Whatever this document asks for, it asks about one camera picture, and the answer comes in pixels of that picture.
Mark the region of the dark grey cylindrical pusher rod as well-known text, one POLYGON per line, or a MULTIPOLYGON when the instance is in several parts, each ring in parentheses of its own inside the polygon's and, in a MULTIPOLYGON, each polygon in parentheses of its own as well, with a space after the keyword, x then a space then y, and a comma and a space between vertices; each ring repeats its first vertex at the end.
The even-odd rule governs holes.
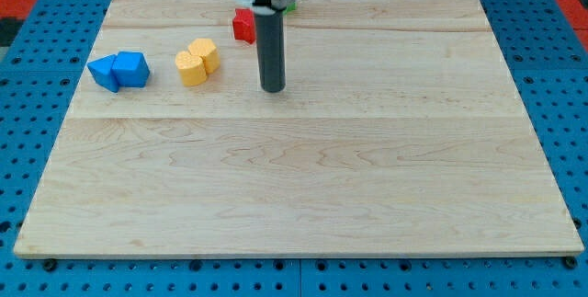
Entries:
POLYGON ((268 93, 285 88, 283 15, 254 15, 260 85, 268 93))

